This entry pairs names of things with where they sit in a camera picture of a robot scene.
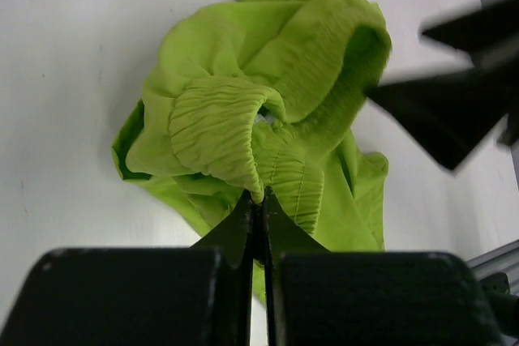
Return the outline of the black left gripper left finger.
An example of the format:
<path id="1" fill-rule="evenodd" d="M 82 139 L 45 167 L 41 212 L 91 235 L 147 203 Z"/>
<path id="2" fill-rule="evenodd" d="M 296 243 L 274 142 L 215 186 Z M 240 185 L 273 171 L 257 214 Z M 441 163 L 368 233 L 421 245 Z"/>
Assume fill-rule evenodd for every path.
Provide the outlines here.
<path id="1" fill-rule="evenodd" d="M 188 248 L 59 248 L 33 265 L 4 345 L 247 345 L 254 204 Z"/>

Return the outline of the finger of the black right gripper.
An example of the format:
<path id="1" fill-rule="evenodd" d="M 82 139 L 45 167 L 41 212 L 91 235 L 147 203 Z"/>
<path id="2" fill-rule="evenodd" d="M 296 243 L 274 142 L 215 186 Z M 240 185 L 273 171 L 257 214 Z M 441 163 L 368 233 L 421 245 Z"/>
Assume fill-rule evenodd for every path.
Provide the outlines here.
<path id="1" fill-rule="evenodd" d="M 463 70 L 390 83 L 366 91 L 439 165 L 453 171 L 503 119 L 498 138 L 518 142 L 518 73 Z"/>
<path id="2" fill-rule="evenodd" d="M 467 53 L 475 66 L 518 58 L 518 0 L 491 4 L 425 25 L 421 35 Z"/>

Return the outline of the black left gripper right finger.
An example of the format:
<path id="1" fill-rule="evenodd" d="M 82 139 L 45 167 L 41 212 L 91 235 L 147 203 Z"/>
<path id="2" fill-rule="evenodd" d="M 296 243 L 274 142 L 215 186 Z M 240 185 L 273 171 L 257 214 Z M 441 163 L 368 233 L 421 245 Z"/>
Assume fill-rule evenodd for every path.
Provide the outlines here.
<path id="1" fill-rule="evenodd" d="M 472 271 L 446 252 L 333 253 L 262 203 L 271 345 L 500 345 Z"/>

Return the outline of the lime green shorts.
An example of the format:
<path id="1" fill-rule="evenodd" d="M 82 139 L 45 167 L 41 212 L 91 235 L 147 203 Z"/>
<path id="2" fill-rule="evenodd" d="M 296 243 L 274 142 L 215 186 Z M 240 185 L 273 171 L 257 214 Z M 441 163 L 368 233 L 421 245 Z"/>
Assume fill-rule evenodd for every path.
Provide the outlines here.
<path id="1" fill-rule="evenodd" d="M 384 248 L 388 161 L 350 129 L 391 52 L 367 0 L 237 0 L 164 37 L 112 146 L 124 181 L 200 235 L 271 187 L 283 211 L 336 252 Z"/>

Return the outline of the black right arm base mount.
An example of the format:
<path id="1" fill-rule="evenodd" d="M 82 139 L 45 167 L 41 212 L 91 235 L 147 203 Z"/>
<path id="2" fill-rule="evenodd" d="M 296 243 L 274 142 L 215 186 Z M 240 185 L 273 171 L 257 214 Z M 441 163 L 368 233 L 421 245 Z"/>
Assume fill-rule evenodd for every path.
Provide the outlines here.
<path id="1" fill-rule="evenodd" d="M 480 280 L 500 332 L 518 338 L 518 296 L 510 292 L 508 275 L 497 272 Z"/>

